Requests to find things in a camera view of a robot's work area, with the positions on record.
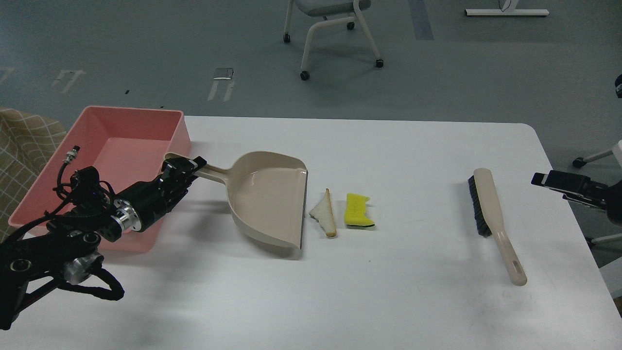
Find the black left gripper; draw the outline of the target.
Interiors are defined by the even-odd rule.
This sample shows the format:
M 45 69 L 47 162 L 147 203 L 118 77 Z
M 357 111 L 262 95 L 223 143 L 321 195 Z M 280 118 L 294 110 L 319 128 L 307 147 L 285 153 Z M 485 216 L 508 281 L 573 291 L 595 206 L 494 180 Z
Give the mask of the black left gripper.
M 116 214 L 122 230 L 144 232 L 171 212 L 207 165 L 202 157 L 172 157 L 164 160 L 160 177 L 139 181 L 115 197 Z

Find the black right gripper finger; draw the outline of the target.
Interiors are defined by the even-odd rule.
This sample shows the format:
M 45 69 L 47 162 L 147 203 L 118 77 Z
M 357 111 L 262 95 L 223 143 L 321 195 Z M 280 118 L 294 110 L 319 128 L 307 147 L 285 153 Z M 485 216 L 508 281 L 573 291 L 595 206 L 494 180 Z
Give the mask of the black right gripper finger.
M 535 173 L 531 184 L 562 193 L 563 198 L 600 210 L 606 209 L 604 190 L 607 185 L 593 181 L 590 177 L 562 171 Z

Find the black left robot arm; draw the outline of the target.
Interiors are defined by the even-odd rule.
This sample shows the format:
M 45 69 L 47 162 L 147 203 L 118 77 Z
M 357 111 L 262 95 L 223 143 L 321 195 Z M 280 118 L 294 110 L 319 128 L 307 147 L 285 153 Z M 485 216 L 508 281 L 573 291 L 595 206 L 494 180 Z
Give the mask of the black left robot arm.
M 18 315 L 55 289 L 117 301 L 120 282 L 103 268 L 98 248 L 127 231 L 144 232 L 171 212 L 207 165 L 202 157 L 166 157 L 160 173 L 115 192 L 93 166 L 62 181 L 78 155 L 74 146 L 60 166 L 53 189 L 60 204 L 14 230 L 1 244 L 1 328 L 9 330 Z

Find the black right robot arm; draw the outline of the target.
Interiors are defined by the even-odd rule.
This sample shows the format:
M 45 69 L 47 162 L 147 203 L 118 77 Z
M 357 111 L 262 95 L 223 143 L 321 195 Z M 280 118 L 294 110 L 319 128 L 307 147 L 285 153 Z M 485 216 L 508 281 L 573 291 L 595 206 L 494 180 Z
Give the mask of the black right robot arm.
M 535 173 L 531 184 L 562 193 L 569 202 L 576 202 L 606 213 L 608 220 L 622 224 L 622 183 L 614 185 L 593 181 L 590 177 L 551 170 L 546 174 Z

